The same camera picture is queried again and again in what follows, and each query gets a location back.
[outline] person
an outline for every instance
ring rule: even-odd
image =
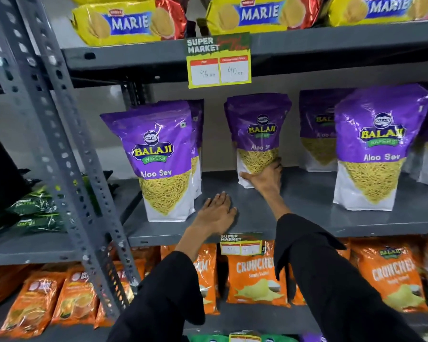
[[[278,160],[260,174],[240,175],[261,193],[277,220],[276,276],[290,262],[326,340],[423,341],[397,311],[382,302],[358,270],[338,255],[336,249],[345,249],[341,242],[319,225],[292,214],[280,195],[281,171]],[[225,192],[205,202],[175,251],[140,283],[136,298],[115,322],[108,342],[180,341],[185,320],[195,325],[205,322],[193,262],[203,242],[211,235],[224,234],[236,213]]]

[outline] hand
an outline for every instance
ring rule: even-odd
[[[197,217],[192,223],[192,227],[203,228],[209,236],[225,233],[234,221],[238,212],[236,207],[230,209],[230,196],[225,192],[217,194],[214,199],[208,198]]]
[[[281,190],[282,164],[280,157],[268,165],[261,173],[249,174],[240,172],[240,177],[251,182],[260,194],[267,198],[268,195],[279,195]]]

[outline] perforated metal post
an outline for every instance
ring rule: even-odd
[[[81,117],[74,98],[74,88],[65,59],[51,28],[46,11],[40,0],[22,0],[23,13],[40,49],[41,58],[51,79],[57,102],[65,114],[74,143],[79,150],[85,171],[91,180],[103,214],[103,226],[111,234],[114,246],[124,265],[127,278],[132,286],[138,285],[140,275],[131,255],[130,245],[119,220],[113,197],[103,176],[100,160],[92,144],[86,121]]]
[[[15,0],[0,0],[0,84],[28,129],[35,161],[105,310],[116,318],[128,304],[107,255],[79,167]]]

